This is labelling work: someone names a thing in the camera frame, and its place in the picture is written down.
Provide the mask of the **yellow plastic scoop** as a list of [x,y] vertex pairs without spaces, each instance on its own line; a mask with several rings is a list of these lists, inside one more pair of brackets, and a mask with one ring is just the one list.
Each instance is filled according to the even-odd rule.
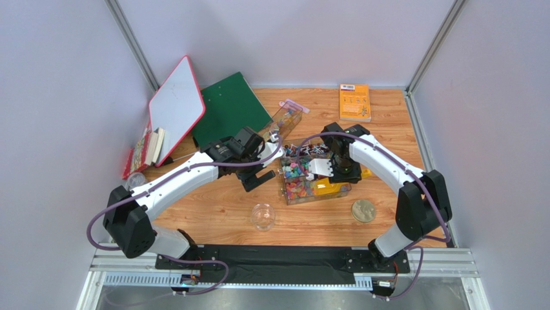
[[333,198],[346,196],[352,189],[350,183],[331,183],[328,177],[322,177],[313,182],[312,192],[315,197]]

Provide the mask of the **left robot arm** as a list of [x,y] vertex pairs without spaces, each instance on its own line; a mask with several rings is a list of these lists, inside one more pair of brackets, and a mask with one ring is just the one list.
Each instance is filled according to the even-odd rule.
[[262,176],[259,172],[282,156],[278,132],[271,132],[265,139],[250,127],[243,127],[235,136],[206,144],[185,163],[154,181],[132,190],[115,188],[108,207],[91,223],[102,219],[116,243],[114,249],[127,258],[144,253],[181,258],[192,247],[191,238],[182,230],[157,227],[154,220],[187,194],[224,176],[235,174],[250,192],[275,176],[271,170]]

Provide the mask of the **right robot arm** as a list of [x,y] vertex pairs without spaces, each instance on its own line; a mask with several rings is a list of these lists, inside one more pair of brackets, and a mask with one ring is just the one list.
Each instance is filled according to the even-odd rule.
[[330,148],[328,160],[309,163],[311,173],[328,177],[330,183],[358,183],[362,167],[370,169],[397,196],[395,223],[368,244],[372,264],[389,265],[396,256],[410,249],[437,228],[443,229],[442,242],[450,240],[447,223],[453,217],[443,174],[425,172],[384,147],[366,128],[354,125],[343,129],[337,123],[318,134]]

